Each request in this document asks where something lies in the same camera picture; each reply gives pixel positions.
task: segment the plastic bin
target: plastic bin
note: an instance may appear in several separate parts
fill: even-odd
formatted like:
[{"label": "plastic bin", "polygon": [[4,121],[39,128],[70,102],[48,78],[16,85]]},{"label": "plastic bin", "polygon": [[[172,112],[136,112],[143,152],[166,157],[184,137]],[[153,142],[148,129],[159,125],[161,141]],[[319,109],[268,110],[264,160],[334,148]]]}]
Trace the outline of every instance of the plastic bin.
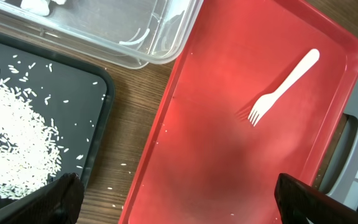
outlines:
[{"label": "plastic bin", "polygon": [[0,1],[0,25],[127,68],[181,53],[203,0],[69,0],[49,16]]}]

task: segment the red surface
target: red surface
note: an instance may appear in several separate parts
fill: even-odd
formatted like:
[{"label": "red surface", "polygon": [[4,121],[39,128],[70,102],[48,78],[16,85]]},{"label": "red surface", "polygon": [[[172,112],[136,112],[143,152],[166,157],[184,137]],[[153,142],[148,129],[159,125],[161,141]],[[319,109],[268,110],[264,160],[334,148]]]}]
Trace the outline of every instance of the red surface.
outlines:
[{"label": "red surface", "polygon": [[[313,48],[317,64],[252,127],[258,97]],[[205,1],[120,223],[279,223],[278,174],[313,182],[357,76],[357,39],[303,1]]]}]

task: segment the wood grain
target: wood grain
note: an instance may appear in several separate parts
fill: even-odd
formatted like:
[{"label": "wood grain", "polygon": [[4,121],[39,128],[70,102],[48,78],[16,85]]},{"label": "wood grain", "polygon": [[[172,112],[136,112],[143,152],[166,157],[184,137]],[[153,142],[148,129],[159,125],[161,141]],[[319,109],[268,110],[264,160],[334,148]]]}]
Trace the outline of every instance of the wood grain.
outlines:
[{"label": "wood grain", "polygon": [[[358,0],[309,0],[309,2],[358,38]],[[78,223],[117,223],[172,71],[173,62],[167,65],[148,65],[141,70],[129,70],[1,26],[0,32],[16,35],[42,47],[106,68],[115,81],[117,92],[114,108],[86,191]],[[345,122],[346,117],[343,117],[321,170],[326,169]],[[324,173],[325,171],[321,171],[319,175],[322,176]]]}]

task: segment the white plastic fork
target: white plastic fork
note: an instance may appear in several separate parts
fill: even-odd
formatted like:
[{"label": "white plastic fork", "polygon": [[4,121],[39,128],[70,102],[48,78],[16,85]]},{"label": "white plastic fork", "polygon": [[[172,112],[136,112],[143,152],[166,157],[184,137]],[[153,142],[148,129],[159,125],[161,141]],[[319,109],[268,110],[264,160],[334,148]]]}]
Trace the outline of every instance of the white plastic fork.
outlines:
[{"label": "white plastic fork", "polygon": [[319,58],[320,52],[317,49],[310,50],[276,91],[261,96],[249,113],[248,120],[251,124],[255,126],[279,97],[282,96],[300,77],[302,77]]}]

